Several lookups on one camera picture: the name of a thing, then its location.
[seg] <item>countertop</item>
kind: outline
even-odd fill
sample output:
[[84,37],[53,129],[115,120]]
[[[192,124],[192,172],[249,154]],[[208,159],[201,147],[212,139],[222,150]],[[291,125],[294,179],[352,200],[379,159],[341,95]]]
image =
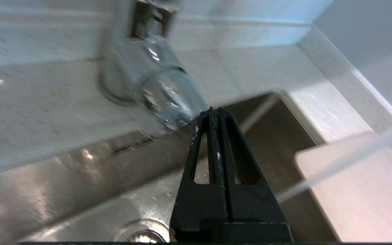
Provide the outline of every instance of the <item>countertop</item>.
[[[296,166],[309,179],[331,163],[378,138],[355,135],[296,154]],[[392,152],[381,149],[311,188],[340,242],[392,242]]]
[[[176,55],[213,107],[277,92],[318,143],[370,130],[297,45]],[[140,130],[140,108],[98,91],[99,62],[0,67],[0,172]]]

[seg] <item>stainless steel sink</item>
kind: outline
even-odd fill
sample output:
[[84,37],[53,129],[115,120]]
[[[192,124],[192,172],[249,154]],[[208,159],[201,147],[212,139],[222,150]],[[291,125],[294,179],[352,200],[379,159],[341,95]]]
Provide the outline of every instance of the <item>stainless steel sink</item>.
[[[243,121],[267,96],[226,107]],[[0,174],[0,244],[15,241],[168,241],[168,223],[193,135],[115,138]],[[301,179],[294,154],[315,143],[279,100],[246,133],[274,192]],[[208,178],[199,152],[197,183]],[[281,205],[296,242],[335,241],[311,195]]]

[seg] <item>sink drain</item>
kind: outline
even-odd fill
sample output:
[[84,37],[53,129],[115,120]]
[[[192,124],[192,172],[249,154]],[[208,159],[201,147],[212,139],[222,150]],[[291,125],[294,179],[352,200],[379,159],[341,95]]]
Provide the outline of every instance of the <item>sink drain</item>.
[[154,231],[143,231],[131,235],[125,242],[157,243],[157,242],[165,242],[165,240]]
[[141,219],[122,226],[112,238],[113,242],[158,243],[170,242],[168,227],[152,219]]

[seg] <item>faucet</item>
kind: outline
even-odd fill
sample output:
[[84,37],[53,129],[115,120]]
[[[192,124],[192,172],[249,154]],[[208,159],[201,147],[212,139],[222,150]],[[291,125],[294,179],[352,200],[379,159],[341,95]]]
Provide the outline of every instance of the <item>faucet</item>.
[[142,104],[168,135],[197,118],[207,106],[166,37],[176,0],[117,1],[99,88],[126,107]]

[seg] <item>wall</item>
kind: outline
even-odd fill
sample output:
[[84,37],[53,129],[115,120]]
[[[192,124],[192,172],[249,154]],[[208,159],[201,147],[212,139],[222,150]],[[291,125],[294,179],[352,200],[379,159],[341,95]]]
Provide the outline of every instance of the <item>wall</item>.
[[311,23],[333,0],[184,0],[186,17]]
[[392,104],[392,0],[336,0],[315,25]]
[[[115,1],[0,0],[0,66],[104,57]],[[183,50],[296,44],[332,1],[182,0],[171,44]],[[213,35],[214,43],[203,39]]]

